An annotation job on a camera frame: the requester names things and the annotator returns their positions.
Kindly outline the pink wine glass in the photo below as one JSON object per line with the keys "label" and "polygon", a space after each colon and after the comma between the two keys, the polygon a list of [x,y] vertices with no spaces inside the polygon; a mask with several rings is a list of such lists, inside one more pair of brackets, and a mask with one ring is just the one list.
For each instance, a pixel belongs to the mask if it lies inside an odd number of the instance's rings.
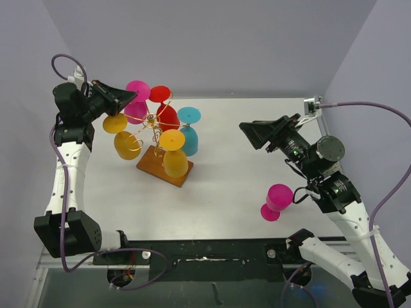
{"label": "pink wine glass", "polygon": [[293,191],[284,184],[274,184],[267,192],[266,202],[261,206],[261,216],[267,221],[277,221],[281,212],[293,202]]}
{"label": "pink wine glass", "polygon": [[127,121],[130,124],[141,124],[148,113],[146,100],[151,93],[150,87],[141,80],[134,80],[126,86],[126,90],[137,94],[124,109]]}

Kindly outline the yellow wine glass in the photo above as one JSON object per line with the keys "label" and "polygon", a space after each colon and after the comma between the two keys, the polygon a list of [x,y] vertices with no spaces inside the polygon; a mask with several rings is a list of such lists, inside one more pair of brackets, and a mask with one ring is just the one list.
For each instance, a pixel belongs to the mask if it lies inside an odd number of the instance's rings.
{"label": "yellow wine glass", "polygon": [[141,152],[141,145],[134,135],[125,130],[127,124],[127,117],[122,113],[115,116],[108,115],[103,120],[103,129],[115,135],[114,148],[119,157],[124,160],[134,160]]}

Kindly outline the red wine glass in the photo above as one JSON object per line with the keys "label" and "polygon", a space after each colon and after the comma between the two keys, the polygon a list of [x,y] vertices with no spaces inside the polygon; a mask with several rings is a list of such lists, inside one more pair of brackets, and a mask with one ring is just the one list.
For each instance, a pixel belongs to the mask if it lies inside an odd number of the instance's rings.
{"label": "red wine glass", "polygon": [[154,103],[159,103],[156,111],[156,121],[159,128],[165,132],[167,130],[178,130],[180,121],[177,117],[177,112],[170,105],[172,99],[171,90],[165,85],[158,85],[150,90],[149,100]]}

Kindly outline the blue wine glass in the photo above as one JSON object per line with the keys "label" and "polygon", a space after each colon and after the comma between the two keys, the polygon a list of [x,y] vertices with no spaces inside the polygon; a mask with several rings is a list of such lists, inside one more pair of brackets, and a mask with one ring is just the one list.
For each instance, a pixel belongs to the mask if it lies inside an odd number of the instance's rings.
{"label": "blue wine glass", "polygon": [[198,151],[198,135],[191,125],[201,120],[201,113],[194,107],[184,107],[177,112],[177,116],[179,121],[184,123],[184,126],[180,128],[180,131],[185,136],[182,151],[187,157],[193,156]]}

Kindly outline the pink wine glass front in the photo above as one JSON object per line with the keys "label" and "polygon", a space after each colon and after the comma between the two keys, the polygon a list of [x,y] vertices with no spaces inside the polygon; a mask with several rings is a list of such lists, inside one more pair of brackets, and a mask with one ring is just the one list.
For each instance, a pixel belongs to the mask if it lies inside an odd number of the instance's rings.
{"label": "pink wine glass front", "polygon": [[274,184],[267,192],[266,202],[261,206],[261,216],[267,221],[277,221],[281,212],[293,202],[293,191],[284,184]]}

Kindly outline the orange wine glass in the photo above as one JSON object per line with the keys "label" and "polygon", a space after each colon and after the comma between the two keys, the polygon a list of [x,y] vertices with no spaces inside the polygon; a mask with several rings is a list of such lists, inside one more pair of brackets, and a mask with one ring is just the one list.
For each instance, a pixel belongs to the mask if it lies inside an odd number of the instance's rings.
{"label": "orange wine glass", "polygon": [[184,176],[188,171],[188,159],[182,151],[185,136],[179,130],[167,130],[159,139],[159,145],[166,151],[163,156],[165,173],[172,178]]}

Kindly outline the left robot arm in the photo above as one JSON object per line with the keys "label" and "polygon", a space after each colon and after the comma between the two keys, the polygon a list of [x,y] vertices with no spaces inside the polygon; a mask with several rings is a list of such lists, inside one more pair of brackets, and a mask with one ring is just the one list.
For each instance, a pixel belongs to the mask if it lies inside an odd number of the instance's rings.
{"label": "left robot arm", "polygon": [[86,214],[83,188],[93,121],[103,114],[118,115],[136,94],[93,80],[89,95],[70,82],[57,85],[53,95],[59,110],[51,132],[57,166],[49,204],[44,215],[35,218],[34,230],[54,258],[108,250],[108,256],[122,264],[131,254],[124,233],[104,232]]}

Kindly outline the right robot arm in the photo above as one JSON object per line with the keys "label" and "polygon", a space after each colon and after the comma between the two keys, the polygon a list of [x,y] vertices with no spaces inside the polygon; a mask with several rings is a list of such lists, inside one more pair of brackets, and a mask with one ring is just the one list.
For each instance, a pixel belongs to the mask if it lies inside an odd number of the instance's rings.
{"label": "right robot arm", "polygon": [[300,133],[299,114],[275,121],[240,123],[255,149],[281,150],[306,179],[305,190],[320,211],[341,231],[356,260],[324,244],[305,228],[286,239],[293,262],[312,262],[339,279],[361,307],[400,307],[410,296],[410,269],[389,248],[353,183],[340,170],[342,142],[322,136],[310,144]]}

